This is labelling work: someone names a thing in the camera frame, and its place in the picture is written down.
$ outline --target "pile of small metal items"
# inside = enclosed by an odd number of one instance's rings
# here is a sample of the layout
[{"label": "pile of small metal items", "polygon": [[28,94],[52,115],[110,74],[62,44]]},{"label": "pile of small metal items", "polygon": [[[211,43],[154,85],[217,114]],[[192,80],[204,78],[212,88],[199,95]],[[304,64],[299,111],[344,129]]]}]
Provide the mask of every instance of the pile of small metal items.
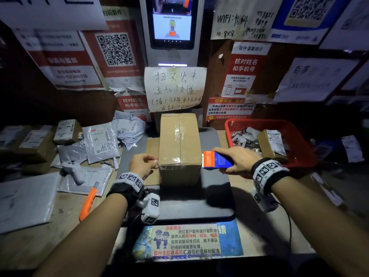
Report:
[{"label": "pile of small metal items", "polygon": [[232,134],[232,142],[235,147],[251,149],[261,155],[260,145],[258,142],[259,130],[248,127],[242,131],[235,131]]}]

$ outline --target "wooden table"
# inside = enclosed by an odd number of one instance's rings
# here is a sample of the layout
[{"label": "wooden table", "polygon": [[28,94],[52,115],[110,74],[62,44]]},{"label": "wooden table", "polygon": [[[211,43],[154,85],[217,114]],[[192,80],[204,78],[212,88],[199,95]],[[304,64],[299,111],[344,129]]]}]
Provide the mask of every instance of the wooden table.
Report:
[{"label": "wooden table", "polygon": [[[225,131],[219,130],[218,135],[221,146],[228,148]],[[91,209],[96,208],[104,200],[116,175],[117,171],[113,171],[104,195],[101,198],[95,198]],[[252,180],[229,176],[229,181],[234,194],[237,225],[244,256],[285,255],[288,249],[289,224],[284,209],[279,207],[271,213],[263,213],[251,196]],[[79,212],[85,199],[85,195],[58,192],[50,223],[1,235],[0,270],[36,268],[79,223]],[[120,229],[112,256],[123,244],[125,232],[126,228]],[[313,253],[293,222],[292,251],[293,253]]]}]

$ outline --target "person's right hand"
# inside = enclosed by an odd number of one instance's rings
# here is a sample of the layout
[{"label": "person's right hand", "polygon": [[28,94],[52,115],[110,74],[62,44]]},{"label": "person's right hand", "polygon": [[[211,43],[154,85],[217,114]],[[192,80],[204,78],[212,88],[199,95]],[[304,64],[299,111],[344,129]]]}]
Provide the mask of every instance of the person's right hand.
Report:
[{"label": "person's right hand", "polygon": [[223,174],[240,175],[251,172],[252,166],[262,159],[256,152],[241,147],[232,147],[229,149],[216,147],[213,151],[227,155],[233,159],[234,165],[232,167],[219,169]]}]

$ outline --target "image on screen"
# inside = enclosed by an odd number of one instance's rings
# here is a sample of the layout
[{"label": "image on screen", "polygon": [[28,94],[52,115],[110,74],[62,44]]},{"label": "image on screen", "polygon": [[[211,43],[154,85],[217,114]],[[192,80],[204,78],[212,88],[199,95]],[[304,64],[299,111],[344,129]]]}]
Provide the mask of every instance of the image on screen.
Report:
[{"label": "image on screen", "polygon": [[192,0],[152,0],[156,40],[189,41]]}]

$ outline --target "qr code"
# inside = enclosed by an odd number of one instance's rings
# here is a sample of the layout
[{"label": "qr code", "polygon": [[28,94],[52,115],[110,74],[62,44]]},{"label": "qr code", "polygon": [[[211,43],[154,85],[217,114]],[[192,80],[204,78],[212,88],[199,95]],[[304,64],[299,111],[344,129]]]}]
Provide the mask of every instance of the qr code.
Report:
[{"label": "qr code", "polygon": [[369,31],[369,0],[361,0],[341,27],[342,30]]},{"label": "qr code", "polygon": [[136,65],[127,33],[95,34],[95,36],[109,67]]},{"label": "qr code", "polygon": [[312,27],[320,26],[336,0],[295,0],[284,25]]}]

